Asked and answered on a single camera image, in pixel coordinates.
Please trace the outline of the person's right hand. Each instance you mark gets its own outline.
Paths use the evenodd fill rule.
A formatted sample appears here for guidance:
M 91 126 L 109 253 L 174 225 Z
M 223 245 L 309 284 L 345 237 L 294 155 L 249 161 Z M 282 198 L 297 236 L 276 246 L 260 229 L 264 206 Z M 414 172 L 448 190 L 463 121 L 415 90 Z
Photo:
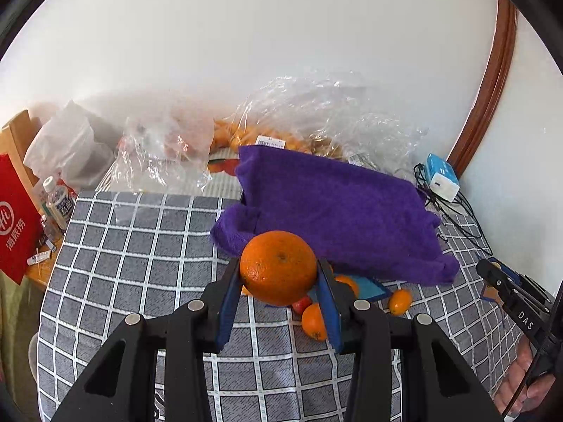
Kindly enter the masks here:
M 493 402 L 497 410 L 503 413 L 517 393 L 518 386 L 523 381 L 526 371 L 532 364 L 532 350 L 530 341 L 522 336 L 517 346 L 516 358 L 508 367 L 507 373 L 496 391 Z M 522 387 L 517 399 L 513 402 L 510 415 L 519 415 L 535 410 L 544 400 L 555 383 L 553 375 L 543 375 L 529 387 Z

